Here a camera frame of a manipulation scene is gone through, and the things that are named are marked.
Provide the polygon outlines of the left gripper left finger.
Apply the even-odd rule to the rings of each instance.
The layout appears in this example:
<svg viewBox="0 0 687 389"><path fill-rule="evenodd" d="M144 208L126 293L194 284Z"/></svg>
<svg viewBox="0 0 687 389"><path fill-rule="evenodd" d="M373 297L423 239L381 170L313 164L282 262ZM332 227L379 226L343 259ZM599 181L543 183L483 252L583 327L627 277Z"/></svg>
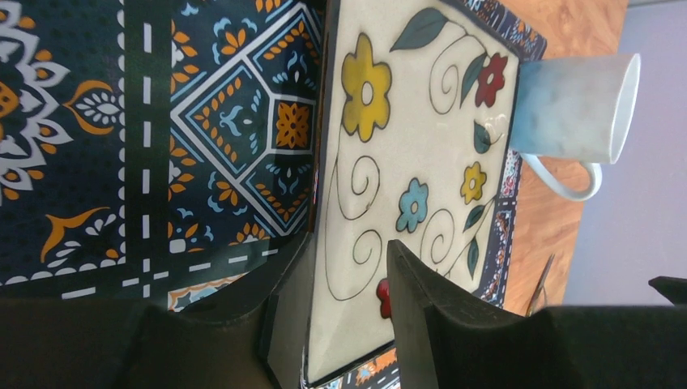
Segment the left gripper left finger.
<svg viewBox="0 0 687 389"><path fill-rule="evenodd" d="M298 388L314 240L180 312L142 300L2 299L4 388Z"/></svg>

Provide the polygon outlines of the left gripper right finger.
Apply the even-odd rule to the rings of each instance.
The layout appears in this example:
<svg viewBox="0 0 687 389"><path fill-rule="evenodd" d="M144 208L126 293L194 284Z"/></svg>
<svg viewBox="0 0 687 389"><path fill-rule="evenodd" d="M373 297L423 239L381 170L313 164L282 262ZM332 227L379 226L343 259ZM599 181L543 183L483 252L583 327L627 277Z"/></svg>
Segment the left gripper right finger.
<svg viewBox="0 0 687 389"><path fill-rule="evenodd" d="M387 245L404 388L683 388L686 308L550 306L529 317L480 300Z"/></svg>

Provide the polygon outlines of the silver fork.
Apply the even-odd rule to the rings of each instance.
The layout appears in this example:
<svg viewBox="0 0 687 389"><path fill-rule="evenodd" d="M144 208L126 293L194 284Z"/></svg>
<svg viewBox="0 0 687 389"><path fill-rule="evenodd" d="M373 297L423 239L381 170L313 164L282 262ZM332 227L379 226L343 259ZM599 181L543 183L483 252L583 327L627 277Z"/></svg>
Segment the silver fork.
<svg viewBox="0 0 687 389"><path fill-rule="evenodd" d="M531 296L526 310L526 317L532 316L535 312L542 310L548 304L548 297L545 289L545 281L553 265L555 254L550 254L547 263L544 266L540 278L537 282L535 290Z"/></svg>

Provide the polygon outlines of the square floral plate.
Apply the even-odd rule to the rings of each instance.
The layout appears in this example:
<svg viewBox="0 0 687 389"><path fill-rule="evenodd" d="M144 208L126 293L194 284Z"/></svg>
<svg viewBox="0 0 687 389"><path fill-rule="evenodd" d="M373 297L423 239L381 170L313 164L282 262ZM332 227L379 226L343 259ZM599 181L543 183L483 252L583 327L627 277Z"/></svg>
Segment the square floral plate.
<svg viewBox="0 0 687 389"><path fill-rule="evenodd" d="M330 16L310 385L393 340L389 241L478 289L520 65L460 1L335 1Z"/></svg>

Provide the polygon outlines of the white mug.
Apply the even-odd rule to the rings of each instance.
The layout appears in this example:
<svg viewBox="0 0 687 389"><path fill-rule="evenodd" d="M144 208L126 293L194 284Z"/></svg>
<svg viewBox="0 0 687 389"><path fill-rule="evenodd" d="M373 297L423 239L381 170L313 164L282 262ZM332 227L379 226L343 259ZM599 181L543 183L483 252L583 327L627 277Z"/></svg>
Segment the white mug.
<svg viewBox="0 0 687 389"><path fill-rule="evenodd" d="M557 195L575 202L592 198L602 185L601 166L616 163L622 153L641 69L638 53L525 62L518 72L511 149ZM543 156L578 162L588 187L564 185Z"/></svg>

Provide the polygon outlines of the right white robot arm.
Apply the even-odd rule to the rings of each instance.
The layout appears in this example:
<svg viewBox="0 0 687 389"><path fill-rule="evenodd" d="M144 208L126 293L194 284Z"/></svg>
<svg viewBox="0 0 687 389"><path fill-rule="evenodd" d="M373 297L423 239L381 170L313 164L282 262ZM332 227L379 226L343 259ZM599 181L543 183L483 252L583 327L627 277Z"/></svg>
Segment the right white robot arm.
<svg viewBox="0 0 687 389"><path fill-rule="evenodd" d="M670 276L657 276L648 284L675 306L687 304L687 280Z"/></svg>

